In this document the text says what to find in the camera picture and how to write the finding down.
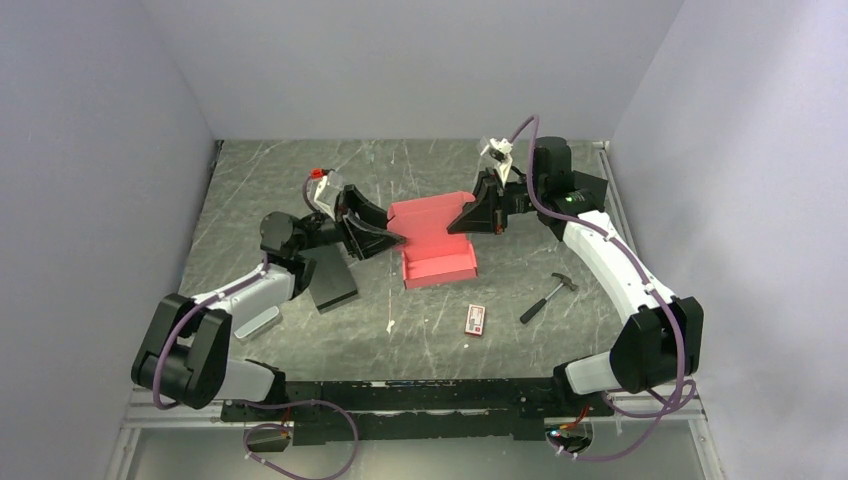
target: scratch marks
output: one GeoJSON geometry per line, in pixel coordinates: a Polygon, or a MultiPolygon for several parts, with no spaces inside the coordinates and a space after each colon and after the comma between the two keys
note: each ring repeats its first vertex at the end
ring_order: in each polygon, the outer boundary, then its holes
{"type": "Polygon", "coordinates": [[[592,346],[592,349],[590,350],[590,352],[593,354],[597,353],[598,351],[598,332],[601,330],[601,323],[603,322],[601,322],[601,319],[599,318],[597,324],[595,325],[595,343],[592,346]]]}
{"type": "Polygon", "coordinates": [[[206,228],[203,229],[203,232],[201,232],[201,234],[197,237],[197,240],[195,240],[191,244],[192,248],[194,248],[198,243],[200,243],[201,240],[203,240],[203,237],[206,236],[206,232],[208,232],[209,229],[212,228],[212,225],[214,225],[215,221],[218,220],[218,218],[221,216],[221,212],[224,211],[224,209],[227,207],[227,205],[229,205],[230,202],[233,200],[233,198],[235,198],[236,194],[238,194],[239,190],[241,190],[241,188],[244,186],[244,184],[247,183],[247,181],[250,179],[250,176],[253,175],[253,172],[256,170],[256,167],[259,166],[259,163],[262,160],[262,158],[265,156],[265,154],[270,152],[272,148],[276,147],[277,145],[280,145],[281,143],[283,143],[283,142],[279,142],[275,145],[272,145],[271,147],[269,147],[268,149],[266,149],[262,153],[262,156],[257,158],[257,156],[259,155],[259,150],[262,149],[262,143],[261,142],[259,143],[259,146],[256,147],[256,151],[253,152],[253,156],[250,157],[250,160],[248,160],[248,162],[252,162],[254,159],[256,159],[256,163],[254,163],[253,167],[251,167],[250,171],[247,172],[247,175],[244,177],[244,180],[242,180],[241,183],[239,183],[239,186],[236,187],[236,189],[233,191],[232,194],[230,194],[230,197],[227,198],[226,201],[224,201],[224,204],[221,205],[219,208],[217,208],[217,212],[215,213],[215,216],[212,217],[212,220],[209,222],[209,225],[207,225],[206,228]]]}
{"type": "Polygon", "coordinates": [[[445,299],[442,301],[442,309],[439,310],[439,318],[436,319],[436,323],[433,325],[433,332],[439,328],[439,323],[442,321],[442,316],[445,314],[445,306],[448,304],[448,297],[450,296],[450,291],[445,294],[445,299]]]}
{"type": "Polygon", "coordinates": [[[370,147],[370,144],[369,144],[368,142],[362,142],[362,143],[359,145],[359,148],[357,148],[357,149],[356,149],[356,151],[355,151],[355,152],[353,152],[353,155],[351,155],[351,156],[347,157],[346,159],[342,160],[342,163],[341,163],[341,164],[339,164],[338,166],[333,167],[333,168],[335,168],[337,171],[341,170],[341,169],[342,169],[342,167],[344,167],[345,165],[347,165],[347,164],[348,164],[348,162],[350,162],[351,160],[353,160],[353,159],[354,159],[354,157],[356,157],[357,155],[359,155],[359,152],[361,152],[361,151],[362,151],[362,149],[363,149],[363,148],[365,148],[366,146],[370,147]]]}
{"type": "Polygon", "coordinates": [[[307,326],[307,325],[309,325],[309,321],[310,321],[310,320],[312,320],[312,314],[313,314],[313,313],[315,313],[315,312],[310,311],[310,312],[309,312],[309,315],[307,315],[307,316],[305,316],[305,317],[302,317],[302,318],[303,318],[303,320],[300,322],[300,324],[298,325],[298,327],[300,327],[300,328],[306,328],[306,326],[307,326]]]}
{"type": "Polygon", "coordinates": [[[430,373],[432,378],[438,378],[436,375],[436,364],[433,363],[433,354],[430,353],[430,342],[427,341],[427,327],[422,323],[423,335],[424,335],[424,357],[427,358],[427,363],[430,365],[430,373]]]}
{"type": "Polygon", "coordinates": [[[543,324],[543,323],[545,323],[545,320],[546,320],[546,319],[547,319],[547,316],[543,317],[543,318],[542,318],[542,321],[536,324],[536,327],[533,329],[533,338],[531,338],[531,339],[530,339],[530,343],[535,343],[535,342],[536,342],[536,333],[538,333],[538,332],[539,332],[539,327],[541,327],[541,326],[542,326],[542,324],[543,324]]]}
{"type": "Polygon", "coordinates": [[[533,256],[533,255],[536,255],[536,254],[542,253],[542,252],[548,252],[548,253],[550,253],[550,252],[553,252],[553,251],[554,251],[554,249],[553,249],[553,248],[551,248],[551,247],[549,247],[549,246],[543,246],[543,247],[541,247],[541,248],[537,248],[536,250],[533,250],[532,252],[528,253],[528,254],[527,254],[527,256],[528,256],[528,257],[530,257],[530,256],[533,256]]]}
{"type": "Polygon", "coordinates": [[[577,300],[579,300],[579,299],[580,299],[580,295],[575,295],[575,296],[574,296],[574,299],[572,299],[572,300],[571,300],[571,303],[569,303],[569,304],[568,304],[568,307],[566,307],[566,308],[565,308],[565,312],[563,312],[563,314],[562,314],[562,318],[564,318],[564,319],[565,319],[565,318],[568,318],[568,312],[570,312],[570,311],[571,311],[571,307],[573,307],[573,306],[574,306],[574,304],[575,304],[575,303],[577,303],[577,300]]]}
{"type": "Polygon", "coordinates": [[[454,150],[454,147],[455,147],[455,146],[456,146],[456,143],[451,143],[451,144],[448,146],[448,155],[444,158],[444,160],[442,161],[442,163],[447,164],[447,163],[449,163],[451,160],[453,160],[453,159],[455,159],[456,157],[458,157],[461,153],[465,152],[465,147],[466,147],[466,145],[464,145],[464,144],[463,144],[463,145],[460,145],[460,146],[459,146],[459,148],[457,148],[456,150],[454,150]]]}
{"type": "Polygon", "coordinates": [[[225,170],[225,171],[219,171],[218,169],[220,169],[220,167],[221,167],[221,166],[223,166],[225,163],[226,163],[226,164],[228,164],[228,163],[229,163],[229,162],[227,161],[227,159],[228,159],[230,156],[229,156],[229,155],[221,154],[221,159],[220,159],[220,160],[218,160],[218,165],[217,165],[216,170],[215,170],[215,177],[217,178],[217,177],[221,177],[221,176],[227,175],[227,174],[229,174],[229,173],[231,173],[231,172],[233,172],[233,171],[237,170],[239,167],[243,167],[243,166],[245,166],[245,165],[249,164],[250,162],[252,162],[252,161],[254,161],[254,160],[261,159],[262,157],[264,157],[265,155],[267,155],[267,154],[268,154],[271,150],[273,150],[273,149],[275,149],[275,148],[279,147],[280,145],[282,145],[282,144],[284,144],[284,143],[289,143],[289,140],[282,140],[282,141],[280,141],[280,142],[277,142],[277,143],[275,143],[275,144],[271,145],[270,147],[266,148],[265,150],[262,150],[262,152],[259,152],[259,150],[262,148],[262,142],[260,142],[260,143],[259,143],[259,148],[257,148],[257,149],[256,149],[256,152],[254,152],[254,153],[253,153],[253,156],[251,156],[251,157],[250,157],[250,159],[248,159],[248,160],[247,160],[246,162],[244,162],[244,163],[240,163],[240,164],[238,164],[238,165],[235,165],[235,166],[231,167],[229,170],[225,170]]]}
{"type": "Polygon", "coordinates": [[[230,268],[227,270],[227,273],[224,274],[224,281],[225,282],[227,281],[228,278],[230,278],[230,274],[233,273],[233,270],[235,270],[235,268],[238,266],[239,262],[241,261],[242,257],[244,257],[244,254],[247,253],[247,251],[248,250],[242,250],[241,253],[239,253],[238,257],[236,257],[236,259],[232,263],[232,265],[230,265],[230,268]]]}
{"type": "Polygon", "coordinates": [[[489,358],[489,350],[492,348],[492,337],[489,337],[489,341],[486,343],[486,351],[483,353],[483,359],[480,360],[480,369],[477,371],[477,377],[483,378],[483,369],[486,368],[486,359],[489,358]]]}
{"type": "MultiPolygon", "coordinates": [[[[406,140],[403,141],[403,153],[406,156],[406,167],[409,169],[409,179],[412,180],[412,187],[415,188],[415,193],[418,198],[421,198],[421,189],[418,188],[418,183],[415,181],[415,175],[412,174],[412,162],[409,161],[409,149],[406,148],[406,140]]],[[[394,152],[392,152],[392,163],[394,163],[394,152]]]]}

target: hammer handle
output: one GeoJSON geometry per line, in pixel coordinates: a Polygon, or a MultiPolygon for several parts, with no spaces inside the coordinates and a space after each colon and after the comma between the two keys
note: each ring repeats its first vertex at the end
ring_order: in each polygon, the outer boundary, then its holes
{"type": "Polygon", "coordinates": [[[539,313],[539,310],[541,310],[546,303],[548,303],[548,300],[546,298],[543,298],[536,302],[532,307],[530,307],[526,312],[524,312],[523,315],[521,315],[521,317],[519,318],[519,320],[521,320],[521,323],[526,324],[527,322],[529,322],[533,317],[536,316],[537,313],[539,313]]]}

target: gray wall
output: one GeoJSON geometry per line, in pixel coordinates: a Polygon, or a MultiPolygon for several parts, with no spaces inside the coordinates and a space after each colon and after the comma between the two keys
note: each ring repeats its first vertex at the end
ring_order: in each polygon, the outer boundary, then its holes
{"type": "Polygon", "coordinates": [[[608,139],[682,0],[142,0],[218,138],[608,139]]]}
{"type": "Polygon", "coordinates": [[[102,478],[212,136],[134,0],[0,14],[0,478],[102,478]]]}
{"type": "Polygon", "coordinates": [[[729,478],[848,478],[848,9],[689,0],[613,137],[729,478]]]}

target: gray marbled surface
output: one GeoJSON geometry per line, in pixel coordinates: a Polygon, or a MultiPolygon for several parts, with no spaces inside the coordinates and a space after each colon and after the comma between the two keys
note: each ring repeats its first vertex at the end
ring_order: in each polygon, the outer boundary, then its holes
{"type": "MultiPolygon", "coordinates": [[[[315,167],[335,168],[383,208],[393,201],[471,191],[481,165],[475,140],[227,141],[194,234],[181,293],[214,289],[260,259],[268,212],[308,213],[300,184],[315,167]]],[[[573,145],[574,168],[602,176],[591,143],[573,145]]],[[[515,150],[522,169],[526,143],[515,150]]],[[[500,236],[473,235],[479,278],[406,290],[394,252],[349,258],[360,298],[319,315],[308,294],[231,355],[284,370],[293,380],[445,379],[548,376],[562,362],[608,349],[620,324],[583,262],[535,214],[510,217],[500,236]],[[529,324],[518,317],[556,281],[562,289],[529,324]],[[484,335],[464,333],[470,303],[486,307],[484,335]],[[389,322],[394,324],[387,331],[389,322]]]]}

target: purple cable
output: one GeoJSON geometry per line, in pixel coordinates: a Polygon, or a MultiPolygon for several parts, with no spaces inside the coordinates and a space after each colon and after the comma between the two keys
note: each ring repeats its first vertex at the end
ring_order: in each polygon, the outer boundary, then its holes
{"type": "Polygon", "coordinates": [[[265,460],[264,458],[262,458],[259,455],[250,451],[250,447],[248,446],[247,442],[248,442],[248,440],[250,440],[250,436],[253,435],[253,433],[255,433],[259,430],[263,430],[263,429],[288,431],[288,429],[286,427],[279,425],[279,424],[276,424],[276,423],[263,423],[263,424],[260,424],[260,425],[257,425],[255,427],[251,428],[250,430],[248,430],[247,432],[244,433],[244,438],[242,439],[242,445],[244,446],[244,451],[247,453],[247,456],[251,460],[259,462],[262,465],[265,465],[266,467],[270,468],[271,470],[274,470],[275,472],[283,474],[283,475],[285,475],[289,478],[292,478],[294,480],[333,480],[333,479],[339,478],[340,476],[344,475],[345,472],[347,472],[350,469],[351,465],[353,465],[353,460],[356,458],[356,452],[359,450],[359,429],[356,428],[356,422],[353,421],[353,417],[350,416],[350,413],[346,412],[342,407],[336,405],[335,403],[327,402],[327,401],[324,401],[324,400],[302,400],[302,401],[299,401],[299,402],[281,403],[281,404],[277,404],[277,405],[263,405],[261,403],[248,402],[247,400],[238,400],[237,402],[241,403],[243,405],[247,405],[248,407],[259,408],[259,409],[262,409],[262,410],[281,410],[283,408],[299,407],[299,406],[302,406],[302,405],[310,405],[310,406],[312,406],[312,405],[324,405],[326,407],[330,407],[333,410],[341,413],[342,416],[345,417],[345,420],[347,420],[347,423],[350,424],[351,430],[353,430],[353,451],[350,453],[350,458],[347,460],[347,463],[345,463],[344,466],[341,469],[339,469],[338,472],[330,475],[329,477],[323,477],[323,478],[301,477],[300,475],[296,475],[294,473],[291,473],[288,470],[283,469],[279,465],[277,465],[273,462],[269,462],[268,460],[265,460]]]}
{"type": "MultiPolygon", "coordinates": [[[[534,114],[534,115],[528,117],[527,120],[525,120],[518,127],[518,129],[515,130],[515,132],[512,134],[512,136],[509,137],[509,142],[515,143],[515,139],[518,138],[518,135],[520,135],[521,132],[524,131],[524,129],[527,128],[528,125],[530,125],[530,123],[533,123],[533,130],[530,134],[529,153],[527,155],[528,156],[528,161],[527,161],[527,164],[528,164],[527,165],[527,193],[529,194],[530,202],[533,204],[534,207],[536,207],[536,210],[538,212],[540,212],[544,215],[547,215],[551,218],[555,218],[557,220],[563,220],[563,221],[566,221],[566,222],[576,223],[580,226],[583,226],[585,228],[588,228],[590,230],[597,232],[602,237],[607,237],[609,232],[607,232],[603,228],[599,227],[598,225],[595,225],[591,222],[587,222],[587,221],[582,220],[578,217],[572,217],[570,215],[563,215],[561,213],[556,213],[556,212],[554,212],[554,211],[552,211],[548,208],[545,208],[545,206],[542,205],[541,202],[539,202],[539,199],[536,198],[536,190],[534,188],[535,186],[533,185],[533,161],[534,161],[533,153],[535,152],[535,149],[536,149],[536,137],[539,134],[539,116],[534,114]]],[[[613,245],[618,247],[618,249],[621,251],[621,253],[623,253],[624,256],[627,257],[627,260],[630,262],[631,265],[633,265],[633,268],[636,269],[636,273],[639,275],[639,278],[642,280],[642,284],[643,285],[650,284],[651,280],[650,280],[650,278],[648,278],[648,274],[642,268],[642,264],[639,262],[639,259],[636,258],[636,255],[634,255],[633,252],[631,252],[630,249],[627,248],[627,246],[624,243],[622,243],[622,241],[619,240],[618,238],[611,238],[609,241],[612,242],[613,245]]],[[[650,293],[651,293],[651,296],[654,298],[654,300],[657,302],[657,304],[662,309],[665,316],[668,317],[669,323],[671,324],[671,330],[674,333],[674,342],[675,342],[675,345],[677,346],[677,375],[675,376],[674,392],[669,397],[668,403],[665,403],[663,405],[663,408],[660,409],[659,412],[656,412],[656,415],[645,414],[645,415],[648,415],[648,418],[655,417],[655,420],[653,422],[651,422],[651,425],[648,426],[648,428],[645,430],[645,432],[642,434],[642,436],[640,436],[639,439],[637,439],[635,442],[633,442],[632,445],[630,445],[629,447],[625,448],[624,450],[622,450],[618,453],[615,453],[613,455],[607,455],[607,456],[603,456],[603,457],[583,457],[583,456],[576,457],[576,458],[579,458],[580,460],[584,460],[584,461],[587,461],[587,462],[605,462],[605,461],[611,461],[611,460],[618,460],[619,458],[622,458],[622,457],[630,454],[631,452],[633,452],[634,450],[639,448],[639,446],[642,445],[642,443],[651,435],[651,433],[653,433],[654,429],[657,427],[657,425],[659,424],[660,420],[662,419],[662,417],[664,415],[667,415],[667,414],[671,413],[672,411],[679,410],[683,405],[686,404],[686,402],[691,400],[692,397],[694,396],[695,388],[694,388],[694,381],[693,381],[691,383],[692,388],[691,388],[689,395],[687,396],[686,400],[683,401],[683,402],[680,401],[682,396],[683,396],[683,385],[684,385],[683,377],[684,377],[685,369],[686,369],[685,356],[684,356],[684,352],[683,352],[683,349],[684,349],[683,333],[680,331],[680,325],[678,324],[677,318],[674,316],[674,313],[671,311],[668,304],[665,303],[665,301],[657,293],[657,291],[651,290],[650,293]]],[[[624,411],[618,409],[617,407],[613,407],[613,408],[621,414],[625,413],[624,411]]],[[[628,416],[633,416],[633,415],[642,415],[642,414],[630,414],[628,416]]]]}
{"type": "MultiPolygon", "coordinates": [[[[268,271],[268,255],[263,254],[261,271],[256,272],[256,274],[251,275],[250,277],[233,285],[230,288],[222,290],[221,294],[226,297],[249,285],[252,285],[257,280],[262,278],[263,272],[266,271],[268,271]]],[[[188,313],[183,315],[183,317],[180,319],[179,322],[177,322],[176,325],[174,325],[174,329],[171,330],[171,334],[168,335],[168,339],[165,340],[165,345],[162,346],[162,353],[159,354],[159,360],[156,361],[156,370],[153,373],[153,388],[151,389],[153,390],[153,404],[156,405],[156,408],[158,408],[159,410],[170,410],[179,405],[179,402],[164,403],[162,401],[160,392],[162,387],[162,372],[165,370],[165,359],[168,358],[168,355],[171,353],[171,349],[174,348],[174,344],[177,343],[177,337],[179,337],[182,329],[185,328],[186,324],[197,312],[217,302],[221,298],[222,297],[220,294],[212,295],[211,297],[195,305],[191,310],[188,311],[188,313]]]]}
{"type": "Polygon", "coordinates": [[[619,413],[621,415],[624,415],[625,417],[630,417],[630,418],[661,417],[661,416],[668,415],[669,413],[674,413],[674,412],[680,410],[681,408],[685,407],[686,404],[689,403],[690,400],[695,398],[695,394],[698,393],[698,390],[695,388],[695,381],[692,380],[692,379],[688,379],[688,380],[685,380],[683,382],[683,385],[690,387],[689,393],[686,395],[686,397],[682,401],[680,401],[678,403],[671,401],[671,397],[669,397],[669,399],[666,400],[666,399],[662,398],[662,396],[660,396],[660,394],[655,392],[653,389],[650,389],[650,388],[648,389],[648,393],[651,394],[652,397],[654,397],[658,402],[660,402],[663,405],[663,408],[659,412],[651,412],[651,413],[628,412],[626,410],[622,410],[622,409],[616,407],[615,404],[613,404],[612,401],[609,399],[609,397],[606,396],[606,395],[604,395],[603,400],[604,400],[604,403],[606,403],[607,406],[610,407],[613,411],[615,411],[616,413],[619,413]]]}
{"type": "Polygon", "coordinates": [[[309,200],[309,182],[312,181],[312,176],[306,177],[306,180],[303,181],[303,186],[300,188],[300,194],[303,195],[303,203],[309,207],[314,213],[318,213],[318,208],[315,205],[312,205],[312,201],[309,200]]]}

